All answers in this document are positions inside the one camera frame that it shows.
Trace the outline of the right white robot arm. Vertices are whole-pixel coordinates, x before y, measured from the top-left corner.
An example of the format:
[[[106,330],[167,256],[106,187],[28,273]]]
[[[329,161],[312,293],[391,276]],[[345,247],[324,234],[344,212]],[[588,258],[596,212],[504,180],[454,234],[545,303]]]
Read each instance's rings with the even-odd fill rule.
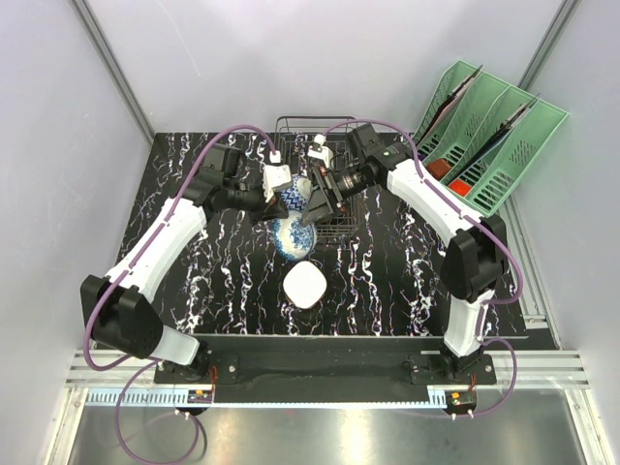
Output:
[[[345,202],[379,185],[412,207],[446,247],[440,280],[449,292],[449,322],[432,369],[452,384],[471,377],[482,356],[482,325],[500,278],[508,271],[506,225],[496,215],[483,217],[449,197],[445,187],[421,164],[413,139],[385,144],[377,121],[352,121],[346,141],[356,164],[334,170],[326,132],[317,134],[307,154],[316,182],[302,212],[303,223],[331,219]]]

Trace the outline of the white square green bowl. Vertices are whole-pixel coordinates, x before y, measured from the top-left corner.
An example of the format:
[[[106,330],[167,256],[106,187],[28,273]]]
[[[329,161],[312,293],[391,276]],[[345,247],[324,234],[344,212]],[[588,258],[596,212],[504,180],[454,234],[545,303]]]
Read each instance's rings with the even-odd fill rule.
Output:
[[[327,281],[324,274],[308,261],[295,264],[283,281],[287,300],[302,310],[315,306],[325,295],[326,288]]]

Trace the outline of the red patterned bowl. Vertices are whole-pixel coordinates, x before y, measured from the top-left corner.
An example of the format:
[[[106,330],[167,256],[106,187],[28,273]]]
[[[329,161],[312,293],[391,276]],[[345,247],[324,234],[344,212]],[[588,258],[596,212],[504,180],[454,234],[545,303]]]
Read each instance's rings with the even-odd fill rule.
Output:
[[[280,197],[289,211],[303,212],[312,195],[311,180],[302,175],[293,177],[292,185],[280,192]]]

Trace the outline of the wire dish rack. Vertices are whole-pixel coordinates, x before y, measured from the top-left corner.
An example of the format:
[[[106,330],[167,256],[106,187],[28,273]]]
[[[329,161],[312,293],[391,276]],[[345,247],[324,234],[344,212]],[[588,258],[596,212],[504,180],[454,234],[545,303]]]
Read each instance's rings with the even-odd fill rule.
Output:
[[[349,124],[330,132],[325,144],[333,154],[331,169],[341,171],[349,168],[354,164],[355,157],[349,151],[346,134],[358,126],[357,123],[353,123],[354,119],[350,115],[280,116],[275,122],[274,142],[292,173],[309,178],[312,186],[316,187],[316,176],[311,171],[313,162],[308,155],[314,137],[337,122],[349,121]],[[361,194],[356,194],[346,201],[343,212],[336,217],[315,224],[318,234],[318,250],[335,249],[357,235],[362,225],[360,202]]]

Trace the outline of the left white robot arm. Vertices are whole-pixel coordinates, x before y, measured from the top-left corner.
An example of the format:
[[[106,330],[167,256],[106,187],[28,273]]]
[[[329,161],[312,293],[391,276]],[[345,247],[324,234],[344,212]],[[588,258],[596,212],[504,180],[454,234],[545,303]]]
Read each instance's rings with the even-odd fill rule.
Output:
[[[163,323],[153,299],[187,244],[223,210],[245,211],[253,223],[285,218],[280,192],[292,183],[290,168],[273,149],[259,184],[236,178],[242,152],[211,142],[201,152],[177,194],[165,201],[153,225],[103,277],[89,275],[80,286],[85,323],[83,355],[95,371],[91,342],[118,350],[122,359],[150,359],[190,384],[209,371],[208,345]]]

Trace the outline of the blue white patterned bowl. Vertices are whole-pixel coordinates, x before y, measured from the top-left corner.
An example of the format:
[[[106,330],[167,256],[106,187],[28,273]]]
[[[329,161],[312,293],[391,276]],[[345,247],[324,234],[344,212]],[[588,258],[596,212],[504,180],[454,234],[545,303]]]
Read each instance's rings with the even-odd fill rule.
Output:
[[[285,219],[274,220],[271,231],[276,251],[284,259],[294,263],[304,260],[314,249],[318,239],[315,225],[304,225],[298,211],[291,211]]]

